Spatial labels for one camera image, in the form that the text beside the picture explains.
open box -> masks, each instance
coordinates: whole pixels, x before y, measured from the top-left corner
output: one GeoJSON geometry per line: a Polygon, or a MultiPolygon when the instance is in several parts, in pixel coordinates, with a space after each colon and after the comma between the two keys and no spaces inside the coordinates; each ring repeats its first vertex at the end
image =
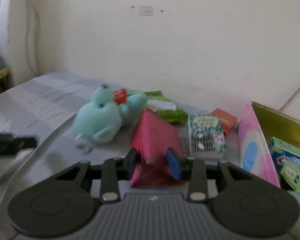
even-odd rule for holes
{"type": "Polygon", "coordinates": [[[240,165],[280,187],[268,149],[273,136],[300,148],[300,121],[251,101],[245,107],[238,125],[240,165]]]}

green package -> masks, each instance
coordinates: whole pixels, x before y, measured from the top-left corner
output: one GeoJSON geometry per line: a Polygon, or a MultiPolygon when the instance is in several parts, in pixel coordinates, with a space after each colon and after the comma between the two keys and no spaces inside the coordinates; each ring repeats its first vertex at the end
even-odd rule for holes
{"type": "Polygon", "coordinates": [[[188,114],[166,98],[162,91],[144,92],[148,97],[146,108],[152,109],[167,122],[188,122],[188,114]]]}
{"type": "Polygon", "coordinates": [[[296,166],[286,162],[280,174],[296,192],[300,193],[300,170],[296,166]]]}

silver screw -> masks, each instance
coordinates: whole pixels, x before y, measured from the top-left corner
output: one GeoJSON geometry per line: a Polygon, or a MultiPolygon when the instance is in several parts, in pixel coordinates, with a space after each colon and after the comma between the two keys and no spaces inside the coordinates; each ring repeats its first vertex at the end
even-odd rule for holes
{"type": "Polygon", "coordinates": [[[118,198],[118,195],[114,192],[107,192],[102,194],[102,199],[104,201],[114,201],[118,198]]]}
{"type": "Polygon", "coordinates": [[[205,195],[205,193],[202,193],[202,192],[194,192],[194,193],[190,194],[190,198],[193,201],[202,201],[202,200],[205,200],[206,197],[207,196],[205,195]]]}

red small box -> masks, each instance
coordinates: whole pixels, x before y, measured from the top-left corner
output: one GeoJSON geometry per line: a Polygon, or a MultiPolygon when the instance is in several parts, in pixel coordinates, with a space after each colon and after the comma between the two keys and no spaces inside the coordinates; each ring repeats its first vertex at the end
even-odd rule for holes
{"type": "Polygon", "coordinates": [[[127,101],[127,90],[124,88],[113,91],[114,101],[117,105],[121,105],[127,101]]]}
{"type": "Polygon", "coordinates": [[[238,120],[238,118],[236,118],[235,116],[221,110],[220,108],[217,108],[216,110],[214,110],[210,114],[216,114],[220,117],[221,127],[223,129],[223,133],[225,134],[225,136],[231,130],[234,123],[238,120]]]}

pink case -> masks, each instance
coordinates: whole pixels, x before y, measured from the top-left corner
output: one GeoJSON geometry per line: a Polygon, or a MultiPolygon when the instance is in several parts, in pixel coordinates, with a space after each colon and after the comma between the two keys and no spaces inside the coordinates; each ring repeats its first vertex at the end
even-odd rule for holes
{"type": "Polygon", "coordinates": [[[131,147],[140,153],[132,179],[131,187],[167,187],[184,184],[176,181],[171,174],[166,160],[166,151],[173,147],[183,155],[177,129],[167,123],[151,109],[146,108],[141,114],[139,124],[132,135],[131,147]]]}

